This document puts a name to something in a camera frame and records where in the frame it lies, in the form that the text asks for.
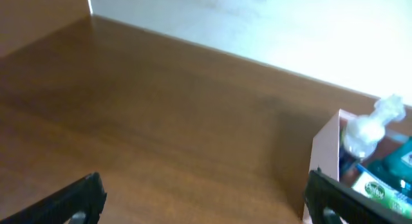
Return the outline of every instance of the box contents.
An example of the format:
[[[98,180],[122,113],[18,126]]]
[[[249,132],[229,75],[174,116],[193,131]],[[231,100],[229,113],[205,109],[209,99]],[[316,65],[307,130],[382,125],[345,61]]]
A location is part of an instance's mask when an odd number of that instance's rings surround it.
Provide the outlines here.
[[[412,218],[411,198],[384,183],[362,165],[357,165],[357,169],[362,174],[352,189],[407,218]]]
[[[368,170],[390,187],[412,198],[412,138],[399,149],[368,165]]]
[[[339,175],[344,175],[357,163],[370,157],[385,136],[385,126],[392,121],[401,121],[405,115],[402,97],[392,95],[377,101],[371,115],[350,120],[341,130]]]

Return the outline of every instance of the wood grain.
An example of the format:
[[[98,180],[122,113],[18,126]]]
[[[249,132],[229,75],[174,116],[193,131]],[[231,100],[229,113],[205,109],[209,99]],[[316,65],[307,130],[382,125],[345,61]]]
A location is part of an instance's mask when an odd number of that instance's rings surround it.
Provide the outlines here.
[[[98,171],[101,223],[299,223],[313,136],[373,104],[99,17],[0,64],[0,218]]]
[[[89,15],[88,0],[0,0],[0,57]]]

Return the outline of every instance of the printed label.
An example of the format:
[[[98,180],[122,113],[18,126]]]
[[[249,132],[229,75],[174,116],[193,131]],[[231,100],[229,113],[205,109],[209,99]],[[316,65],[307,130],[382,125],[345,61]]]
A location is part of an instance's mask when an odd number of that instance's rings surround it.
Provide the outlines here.
[[[377,182],[368,182],[365,185],[365,191],[375,199],[383,200],[385,197],[385,189]]]
[[[389,206],[390,206],[391,210],[393,210],[393,211],[395,211],[399,214],[402,214],[404,212],[404,209],[402,208],[402,206],[399,203],[395,202],[395,201],[391,201],[391,205],[389,205]]]

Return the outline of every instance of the pink box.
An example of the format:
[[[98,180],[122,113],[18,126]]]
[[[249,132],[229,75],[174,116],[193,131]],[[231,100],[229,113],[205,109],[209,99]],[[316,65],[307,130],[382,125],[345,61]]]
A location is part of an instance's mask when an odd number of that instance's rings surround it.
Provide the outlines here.
[[[339,143],[341,128],[346,125],[348,120],[355,117],[356,115],[352,113],[339,110],[318,132],[312,142],[309,170],[320,167],[322,173],[339,181]],[[366,166],[376,159],[387,156],[407,142],[408,138],[406,135],[387,129],[385,138],[378,144],[376,151],[367,160],[362,162],[362,165]],[[344,175],[341,183],[350,187],[359,175],[360,173],[356,169],[352,169]],[[312,223],[306,206],[304,206],[303,223]]]

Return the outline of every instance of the desk surface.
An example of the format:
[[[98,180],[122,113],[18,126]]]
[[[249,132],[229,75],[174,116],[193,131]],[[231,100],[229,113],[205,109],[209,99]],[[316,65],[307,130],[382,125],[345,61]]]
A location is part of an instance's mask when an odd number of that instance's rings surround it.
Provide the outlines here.
[[[373,105],[98,17],[0,64],[0,218],[98,171],[101,223],[298,223],[312,137]]]

